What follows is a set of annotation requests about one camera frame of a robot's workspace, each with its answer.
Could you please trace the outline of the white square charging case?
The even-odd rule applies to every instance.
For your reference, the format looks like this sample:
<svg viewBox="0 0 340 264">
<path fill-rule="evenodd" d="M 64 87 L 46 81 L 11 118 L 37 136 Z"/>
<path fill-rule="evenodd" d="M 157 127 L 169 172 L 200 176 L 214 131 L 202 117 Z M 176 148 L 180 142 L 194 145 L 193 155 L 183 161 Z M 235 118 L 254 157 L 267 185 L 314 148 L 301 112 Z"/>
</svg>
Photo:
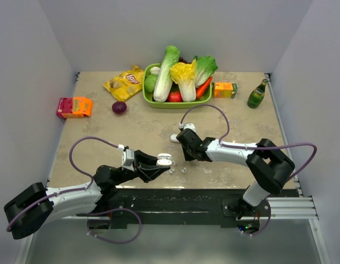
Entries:
<svg viewBox="0 0 340 264">
<path fill-rule="evenodd" d="M 157 155 L 157 162 L 158 166 L 171 166 L 173 161 L 172 155 L 168 153 L 160 153 Z"/>
</svg>

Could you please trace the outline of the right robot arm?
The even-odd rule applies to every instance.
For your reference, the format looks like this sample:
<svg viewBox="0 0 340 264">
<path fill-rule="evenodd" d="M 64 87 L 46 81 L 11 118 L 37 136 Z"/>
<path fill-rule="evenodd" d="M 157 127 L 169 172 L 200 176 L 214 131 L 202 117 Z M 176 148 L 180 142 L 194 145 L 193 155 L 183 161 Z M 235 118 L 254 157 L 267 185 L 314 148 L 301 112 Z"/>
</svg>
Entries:
<svg viewBox="0 0 340 264">
<path fill-rule="evenodd" d="M 269 139 L 257 144 L 229 144 L 213 137 L 201 140 L 196 132 L 186 128 L 176 140 L 186 161 L 229 162 L 250 169 L 255 181 L 239 200 L 239 210 L 245 216 L 252 216 L 269 195 L 278 195 L 295 169 L 292 160 Z"/>
</svg>

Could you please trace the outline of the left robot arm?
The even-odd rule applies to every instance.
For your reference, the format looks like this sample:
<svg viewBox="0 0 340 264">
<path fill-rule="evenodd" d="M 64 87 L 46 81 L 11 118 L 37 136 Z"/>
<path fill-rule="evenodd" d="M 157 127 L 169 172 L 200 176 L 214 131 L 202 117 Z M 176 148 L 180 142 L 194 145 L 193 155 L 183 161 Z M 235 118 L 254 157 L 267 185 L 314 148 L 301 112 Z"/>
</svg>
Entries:
<svg viewBox="0 0 340 264">
<path fill-rule="evenodd" d="M 4 206 L 7 232 L 19 240 L 64 217 L 89 213 L 101 216 L 107 212 L 107 201 L 117 193 L 117 186 L 135 178 L 153 181 L 170 170 L 172 163 L 167 153 L 155 157 L 140 150 L 124 150 L 120 167 L 101 165 L 88 183 L 65 188 L 31 184 Z"/>
</svg>

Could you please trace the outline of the white oval charging case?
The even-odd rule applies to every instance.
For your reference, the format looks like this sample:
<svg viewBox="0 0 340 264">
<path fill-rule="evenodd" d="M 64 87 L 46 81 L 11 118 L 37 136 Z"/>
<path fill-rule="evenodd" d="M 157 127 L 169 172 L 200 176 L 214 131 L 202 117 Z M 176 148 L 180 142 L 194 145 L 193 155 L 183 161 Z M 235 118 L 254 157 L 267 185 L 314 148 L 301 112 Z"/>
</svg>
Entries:
<svg viewBox="0 0 340 264">
<path fill-rule="evenodd" d="M 179 143 L 179 141 L 177 140 L 177 134 L 172 134 L 170 137 L 171 142 L 174 143 Z"/>
</svg>

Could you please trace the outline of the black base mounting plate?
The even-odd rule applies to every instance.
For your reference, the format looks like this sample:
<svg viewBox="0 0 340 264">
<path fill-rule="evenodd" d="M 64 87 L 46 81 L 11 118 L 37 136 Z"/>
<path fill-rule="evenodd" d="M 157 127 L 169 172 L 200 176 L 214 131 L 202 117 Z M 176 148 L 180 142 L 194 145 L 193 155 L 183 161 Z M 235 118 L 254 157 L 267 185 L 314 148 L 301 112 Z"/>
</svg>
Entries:
<svg viewBox="0 0 340 264">
<path fill-rule="evenodd" d="M 210 225 L 236 228 L 237 213 L 231 210 L 243 189 L 119 189 L 102 199 L 92 211 L 104 217 L 111 209 L 111 227 L 143 225 Z"/>
</svg>

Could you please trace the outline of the red apple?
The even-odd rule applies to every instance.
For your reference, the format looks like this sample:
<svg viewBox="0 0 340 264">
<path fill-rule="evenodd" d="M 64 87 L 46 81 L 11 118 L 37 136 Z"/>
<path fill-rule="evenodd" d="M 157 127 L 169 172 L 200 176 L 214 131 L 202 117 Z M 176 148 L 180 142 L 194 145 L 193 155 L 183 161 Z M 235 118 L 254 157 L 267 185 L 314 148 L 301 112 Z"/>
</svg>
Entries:
<svg viewBox="0 0 340 264">
<path fill-rule="evenodd" d="M 172 91 L 169 93 L 167 97 L 167 101 L 171 103 L 177 103 L 177 102 L 182 102 L 182 96 L 179 91 Z"/>
</svg>

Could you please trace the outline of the orange carrot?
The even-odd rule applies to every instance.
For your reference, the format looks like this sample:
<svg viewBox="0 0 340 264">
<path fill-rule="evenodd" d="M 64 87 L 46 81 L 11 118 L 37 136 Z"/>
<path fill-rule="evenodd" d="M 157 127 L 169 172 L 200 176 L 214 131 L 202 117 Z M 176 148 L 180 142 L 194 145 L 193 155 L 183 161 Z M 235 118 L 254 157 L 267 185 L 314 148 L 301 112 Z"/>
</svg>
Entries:
<svg viewBox="0 0 340 264">
<path fill-rule="evenodd" d="M 196 89 L 196 99 L 199 100 L 210 86 L 212 77 L 209 77 L 201 86 Z"/>
</svg>

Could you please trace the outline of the purple red onion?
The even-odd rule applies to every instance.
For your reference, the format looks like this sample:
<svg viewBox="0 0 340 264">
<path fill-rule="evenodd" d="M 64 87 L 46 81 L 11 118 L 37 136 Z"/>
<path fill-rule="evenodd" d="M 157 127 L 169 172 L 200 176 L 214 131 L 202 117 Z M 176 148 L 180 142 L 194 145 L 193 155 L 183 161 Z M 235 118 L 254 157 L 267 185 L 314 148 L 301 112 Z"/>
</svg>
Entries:
<svg viewBox="0 0 340 264">
<path fill-rule="evenodd" d="M 127 104 L 122 101 L 117 101 L 111 106 L 112 112 L 114 114 L 124 114 L 127 111 Z"/>
</svg>

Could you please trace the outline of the orange juice carton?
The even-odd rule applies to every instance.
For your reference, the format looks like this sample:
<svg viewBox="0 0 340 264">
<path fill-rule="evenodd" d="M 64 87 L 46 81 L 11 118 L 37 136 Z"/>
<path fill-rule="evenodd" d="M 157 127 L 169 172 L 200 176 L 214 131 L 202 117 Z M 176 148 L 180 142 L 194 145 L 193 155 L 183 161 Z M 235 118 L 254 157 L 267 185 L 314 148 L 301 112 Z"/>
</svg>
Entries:
<svg viewBox="0 0 340 264">
<path fill-rule="evenodd" d="M 231 82 L 214 82 L 213 96 L 215 98 L 231 98 L 234 99 L 238 91 L 237 84 Z"/>
</svg>

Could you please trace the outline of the green napa cabbage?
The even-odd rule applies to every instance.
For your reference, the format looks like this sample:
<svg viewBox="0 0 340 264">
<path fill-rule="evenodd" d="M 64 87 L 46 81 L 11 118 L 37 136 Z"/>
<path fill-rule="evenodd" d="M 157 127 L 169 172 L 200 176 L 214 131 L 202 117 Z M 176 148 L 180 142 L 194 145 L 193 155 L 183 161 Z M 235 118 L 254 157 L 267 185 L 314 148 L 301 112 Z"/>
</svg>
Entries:
<svg viewBox="0 0 340 264">
<path fill-rule="evenodd" d="M 157 76 L 153 98 L 156 102 L 165 102 L 171 90 L 173 81 L 171 67 L 178 63 L 180 50 L 176 46 L 166 48 L 165 57 L 161 64 L 160 73 Z"/>
</svg>

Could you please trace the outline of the yellow napa cabbage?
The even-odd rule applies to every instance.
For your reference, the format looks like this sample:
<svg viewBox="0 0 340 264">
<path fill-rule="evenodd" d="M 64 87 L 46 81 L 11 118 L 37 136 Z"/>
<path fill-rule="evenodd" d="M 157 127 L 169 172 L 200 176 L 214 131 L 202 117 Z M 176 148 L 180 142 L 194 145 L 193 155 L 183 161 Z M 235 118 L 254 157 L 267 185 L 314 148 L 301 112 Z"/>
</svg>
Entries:
<svg viewBox="0 0 340 264">
<path fill-rule="evenodd" d="M 178 85 L 184 102 L 192 102 L 196 99 L 195 71 L 195 59 L 190 64 L 176 63 L 170 69 L 171 78 Z"/>
</svg>

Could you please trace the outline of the round green cabbage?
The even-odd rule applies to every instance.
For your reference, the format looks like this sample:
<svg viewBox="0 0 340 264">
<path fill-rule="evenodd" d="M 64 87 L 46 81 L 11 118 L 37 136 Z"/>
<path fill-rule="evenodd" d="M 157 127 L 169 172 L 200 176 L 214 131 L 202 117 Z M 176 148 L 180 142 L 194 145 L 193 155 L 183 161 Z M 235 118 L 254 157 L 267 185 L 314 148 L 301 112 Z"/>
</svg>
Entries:
<svg viewBox="0 0 340 264">
<path fill-rule="evenodd" d="M 157 75 L 156 74 L 149 74 L 144 81 L 144 89 L 149 92 L 152 93 L 155 89 L 156 86 L 156 81 L 157 81 Z"/>
</svg>

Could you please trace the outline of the green leafy cabbage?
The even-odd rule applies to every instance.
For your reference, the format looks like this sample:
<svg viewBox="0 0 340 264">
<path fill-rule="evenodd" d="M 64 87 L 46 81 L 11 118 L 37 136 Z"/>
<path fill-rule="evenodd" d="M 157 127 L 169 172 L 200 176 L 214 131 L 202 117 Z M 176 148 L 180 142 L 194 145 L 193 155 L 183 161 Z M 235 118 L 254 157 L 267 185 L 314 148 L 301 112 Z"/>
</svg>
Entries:
<svg viewBox="0 0 340 264">
<path fill-rule="evenodd" d="M 211 56 L 195 56 L 194 59 L 196 60 L 195 87 L 198 88 L 216 72 L 218 66 L 215 58 Z"/>
</svg>

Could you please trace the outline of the white garlic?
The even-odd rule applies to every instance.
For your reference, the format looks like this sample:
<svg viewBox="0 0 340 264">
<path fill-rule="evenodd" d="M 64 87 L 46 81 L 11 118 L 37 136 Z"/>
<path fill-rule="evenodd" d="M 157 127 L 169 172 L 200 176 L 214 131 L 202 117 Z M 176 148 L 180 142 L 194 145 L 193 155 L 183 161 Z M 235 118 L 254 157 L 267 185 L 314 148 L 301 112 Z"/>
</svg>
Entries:
<svg viewBox="0 0 340 264">
<path fill-rule="evenodd" d="M 154 66 L 150 68 L 150 74 L 159 75 L 161 68 Z"/>
</svg>

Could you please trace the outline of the dark red grapes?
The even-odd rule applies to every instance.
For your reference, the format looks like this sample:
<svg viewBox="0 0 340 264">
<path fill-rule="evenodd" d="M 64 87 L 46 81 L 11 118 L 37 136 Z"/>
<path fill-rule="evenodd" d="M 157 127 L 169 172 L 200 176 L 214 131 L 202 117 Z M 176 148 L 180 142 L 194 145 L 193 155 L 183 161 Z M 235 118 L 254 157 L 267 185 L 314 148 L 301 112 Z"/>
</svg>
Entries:
<svg viewBox="0 0 340 264">
<path fill-rule="evenodd" d="M 188 64 L 188 62 L 183 57 L 180 57 L 178 62 Z"/>
</svg>

